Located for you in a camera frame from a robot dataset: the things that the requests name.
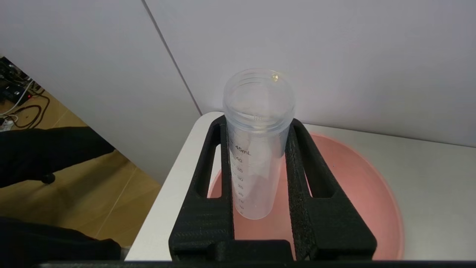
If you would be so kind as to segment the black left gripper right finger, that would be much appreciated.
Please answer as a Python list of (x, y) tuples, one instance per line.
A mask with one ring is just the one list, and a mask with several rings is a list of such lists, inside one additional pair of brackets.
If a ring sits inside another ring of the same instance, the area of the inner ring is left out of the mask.
[(304, 124), (286, 144), (291, 231), (298, 261), (370, 261), (376, 238), (332, 174)]

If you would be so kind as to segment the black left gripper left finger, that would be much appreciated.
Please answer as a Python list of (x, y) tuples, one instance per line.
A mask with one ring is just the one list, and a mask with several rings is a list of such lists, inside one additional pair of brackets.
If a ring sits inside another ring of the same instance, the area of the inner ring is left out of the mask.
[[(221, 151), (221, 196), (208, 198), (216, 147)], [(209, 126), (188, 191), (168, 239), (173, 261), (214, 259), (216, 244), (234, 239), (231, 163), (224, 116)]]

